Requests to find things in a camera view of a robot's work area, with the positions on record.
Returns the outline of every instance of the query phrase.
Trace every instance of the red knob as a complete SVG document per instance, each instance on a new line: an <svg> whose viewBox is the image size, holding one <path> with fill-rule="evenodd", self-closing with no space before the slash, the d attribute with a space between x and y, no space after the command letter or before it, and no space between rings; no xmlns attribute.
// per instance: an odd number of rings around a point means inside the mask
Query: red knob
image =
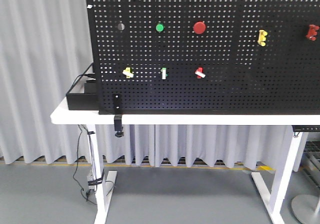
<svg viewBox="0 0 320 224"><path fill-rule="evenodd" d="M207 26L203 23L203 21L198 21L193 25L193 30L196 34L202 34L205 32Z"/></svg>

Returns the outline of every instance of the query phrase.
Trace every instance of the black cable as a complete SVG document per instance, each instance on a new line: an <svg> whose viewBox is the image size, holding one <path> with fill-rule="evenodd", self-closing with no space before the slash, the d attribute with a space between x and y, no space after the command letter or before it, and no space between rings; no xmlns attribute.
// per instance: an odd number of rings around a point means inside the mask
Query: black cable
<svg viewBox="0 0 320 224"><path fill-rule="evenodd" d="M87 133L87 135L88 135L88 137L89 137L90 145L91 145L91 143L92 143L91 137L90 137L90 133L89 133L87 127L86 127L85 125L77 125L77 126L78 126L78 128L80 129L80 134L79 134L78 141L77 141L77 146L76 146L76 168L75 168L75 171L74 171L74 173L73 173L72 178L78 183L79 187L81 188L81 189L80 189L81 196L82 196L87 202L90 202L90 203L92 203L92 204L94 204L94 205L97 205L97 204L94 203L93 201L89 200L89 196L90 196L90 194L91 194L91 189L89 189L89 190L85 193L86 196L84 196L83 192L85 191L85 189L84 189L83 186L80 184L80 182L75 178L75 175L76 175L76 173L77 173L77 171L78 171L78 166L79 166L79 144L80 144L81 135L82 135L82 133L83 133L83 129L86 131L86 133ZM108 193L106 194L106 196L108 196L109 193L114 189L115 183L114 183L113 181L111 181L111 180L106 180L105 182L106 182L106 183L112 183L112 187L110 188L110 190L109 190Z"/></svg>
<svg viewBox="0 0 320 224"><path fill-rule="evenodd" d="M75 168L75 171L74 171L74 173L73 173L72 178L73 178L73 180L75 180L75 181L78 183L79 187L81 188L81 189L80 189L81 196L82 196L87 202L90 202L90 203L92 203L92 204L94 204L94 205L97 205L96 203L94 203L93 201L88 200L88 199L84 196L83 192L85 191L85 189L84 189L83 186L80 184L80 182L75 178L75 175L76 175L76 173L77 173L78 166L79 166L79 143L80 143L80 137L81 137L82 132L83 132L83 130L82 130L82 128L80 127L80 125L78 125L78 128L80 129L80 134L79 134L79 137L78 137L78 143L77 143L77 145L76 145L76 168Z"/></svg>
<svg viewBox="0 0 320 224"><path fill-rule="evenodd" d="M79 81L82 77L96 78L95 74L93 74L93 73L86 74L86 72L89 70L89 68L90 68L93 64L94 64L94 63L91 63L91 64L85 69L84 73L78 75L78 76L74 79L71 87L69 88L69 90L68 90L66 93L69 93L69 92L76 86L76 84L78 83L78 81Z"/></svg>

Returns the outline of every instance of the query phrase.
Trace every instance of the curtain fold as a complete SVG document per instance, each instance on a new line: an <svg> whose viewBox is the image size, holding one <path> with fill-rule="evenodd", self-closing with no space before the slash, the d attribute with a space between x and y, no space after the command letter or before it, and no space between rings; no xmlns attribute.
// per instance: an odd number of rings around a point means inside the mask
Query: curtain fold
<svg viewBox="0 0 320 224"><path fill-rule="evenodd" d="M51 124L50 114L75 77L91 62L85 0L0 0L0 157L10 164L24 156L52 163L77 158L76 125ZM115 137L112 125L97 126L101 153L112 163L124 156L127 165L144 157L152 166L180 157L191 167L196 158L210 167L257 161L274 166L287 126L125 125ZM79 155L89 159L85 133Z"/></svg>

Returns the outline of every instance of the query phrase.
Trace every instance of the red component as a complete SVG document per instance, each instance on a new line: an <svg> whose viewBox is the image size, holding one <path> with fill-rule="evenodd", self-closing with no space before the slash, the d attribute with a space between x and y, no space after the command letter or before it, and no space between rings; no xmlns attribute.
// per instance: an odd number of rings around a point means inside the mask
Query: red component
<svg viewBox="0 0 320 224"><path fill-rule="evenodd" d="M308 38L309 40L311 41L315 41L317 38L316 38L316 35L318 35L318 31L319 30L319 26L318 25L309 25L309 31L308 31L308 34L306 35L306 38Z"/></svg>
<svg viewBox="0 0 320 224"><path fill-rule="evenodd" d="M204 72L204 69L202 67L198 67L198 69L195 71L196 72L200 72L200 73L203 73Z"/></svg>
<svg viewBox="0 0 320 224"><path fill-rule="evenodd" d="M196 24L193 25L193 30L196 34L202 34L205 32L207 26L202 21L198 21Z"/></svg>

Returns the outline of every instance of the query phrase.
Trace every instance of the gray circle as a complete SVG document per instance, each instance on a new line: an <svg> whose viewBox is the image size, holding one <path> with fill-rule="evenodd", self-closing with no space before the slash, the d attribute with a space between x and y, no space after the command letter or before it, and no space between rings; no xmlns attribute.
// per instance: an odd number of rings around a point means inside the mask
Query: gray circle
<svg viewBox="0 0 320 224"><path fill-rule="evenodd" d="M320 213L315 213L319 197L313 195L297 195L292 199L291 207L294 216L302 224L318 224Z"/></svg>
<svg viewBox="0 0 320 224"><path fill-rule="evenodd" d="M119 31L123 31L124 29L125 29L125 24L119 23L119 24L118 24L118 30L119 30Z"/></svg>

